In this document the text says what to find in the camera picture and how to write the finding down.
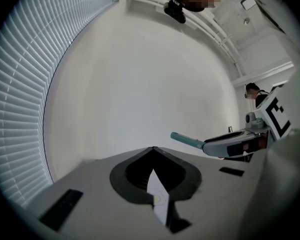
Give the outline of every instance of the teal handle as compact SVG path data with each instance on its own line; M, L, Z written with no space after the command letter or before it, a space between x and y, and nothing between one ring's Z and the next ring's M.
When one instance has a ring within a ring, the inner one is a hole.
M205 144L205 142L203 142L203 141L200 141L200 140L194 139L194 138L190 138L188 136L181 135L177 132L172 132L170 137L171 137L171 139L174 139L178 142L182 142L182 143L187 144L191 147L201 149L201 150L202 150L202 148Z

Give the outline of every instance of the person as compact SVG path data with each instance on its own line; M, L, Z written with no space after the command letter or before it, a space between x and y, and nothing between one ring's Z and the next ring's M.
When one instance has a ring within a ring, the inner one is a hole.
M268 96L268 92L260 90L260 88L253 82L248 83L245 87L244 97L246 99L255 100L255 107L257 108L264 99Z
M205 8L214 8L220 0L173 0L181 7L192 12L201 12ZM261 13L278 30L280 42L295 67L300 66L300 27L294 24L296 18L290 13L283 0L255 0Z

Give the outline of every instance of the window blind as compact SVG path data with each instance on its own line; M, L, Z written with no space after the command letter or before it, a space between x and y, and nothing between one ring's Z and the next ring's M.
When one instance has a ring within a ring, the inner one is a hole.
M0 188L25 207L53 183L43 140L54 72L80 31L118 0L19 0L0 29Z

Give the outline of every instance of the white ceiling pipe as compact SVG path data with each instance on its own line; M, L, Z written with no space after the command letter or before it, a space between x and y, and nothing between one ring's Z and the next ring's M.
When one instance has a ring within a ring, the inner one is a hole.
M227 33L222 29L222 27L220 27L213 18L210 17L210 15L208 13L206 13L205 11L201 11L199 12L199 15L201 15L205 20L207 20L212 26L214 26L219 32L220 34L224 37L224 38L228 38ZM238 53L237 48L235 47L234 43L228 38L228 40L226 41L231 49L234 51L234 53L238 56L238 59L240 61L240 54ZM243 73L241 71L240 68L238 68L238 72L240 77L243 76Z
M153 6L158 6L163 8L164 6L159 3L159 2L155 2L155 1L150 1L150 0L134 0L134 1L139 1L139 2L143 2L149 5L153 5ZM215 41L218 45L220 44L213 36L211 36L202 26L200 26L198 23L196 23L195 21L193 21L192 19L188 18L186 16L187 21L189 21L191 24L193 24L194 26L196 26L198 29L200 29L202 32L204 32L208 37L210 37L213 41ZM226 51L226 49L221 46L222 50L228 55L228 57L232 60L232 62L237 66L236 61L234 61L233 57Z
M150 1L154 1L154 2L157 2L162 5L164 5L166 2L168 2L168 0L150 0ZM192 21L198 23L201 26L200 29L205 34L207 34L210 38L212 38L218 45L220 45L220 43L222 42L221 38L207 24L205 24L200 18L198 18L193 13L191 13L187 10L184 11L184 15L186 15ZM235 66L237 67L238 72L240 74L241 69L240 69L240 67L238 67L239 65L237 63L237 60L233 57L229 48L226 46L226 44L223 44L220 47L227 53L227 55L229 55L229 57L231 58L232 62L235 64Z

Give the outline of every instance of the white paper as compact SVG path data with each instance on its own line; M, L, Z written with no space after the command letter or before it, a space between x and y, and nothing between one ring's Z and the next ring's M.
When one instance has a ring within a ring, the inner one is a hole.
M169 194L166 191L164 185L162 185L154 169L150 174L146 191L149 194L153 195L154 213L163 223L163 225L166 225L168 215Z

